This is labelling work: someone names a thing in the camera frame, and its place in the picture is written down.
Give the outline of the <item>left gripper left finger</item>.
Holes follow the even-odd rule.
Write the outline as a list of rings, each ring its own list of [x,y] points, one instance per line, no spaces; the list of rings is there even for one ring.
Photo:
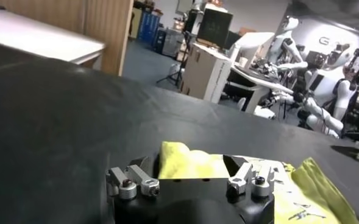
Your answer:
[[[133,200],[138,195],[156,198],[160,194],[160,182],[153,177],[153,171],[153,162],[147,156],[131,160],[124,170],[109,168],[105,173],[107,198]]]

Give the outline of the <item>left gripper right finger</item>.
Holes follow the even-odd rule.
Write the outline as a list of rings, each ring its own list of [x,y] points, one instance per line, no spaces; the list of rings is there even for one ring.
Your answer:
[[[266,198],[274,192],[274,169],[264,160],[256,163],[236,156],[222,156],[229,173],[227,196],[237,198],[251,192],[251,196]]]

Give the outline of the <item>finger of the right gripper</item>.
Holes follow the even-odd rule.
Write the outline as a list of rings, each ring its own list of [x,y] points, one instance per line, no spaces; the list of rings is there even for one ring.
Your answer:
[[[346,155],[359,162],[359,145],[358,146],[332,145],[331,148],[336,152]]]

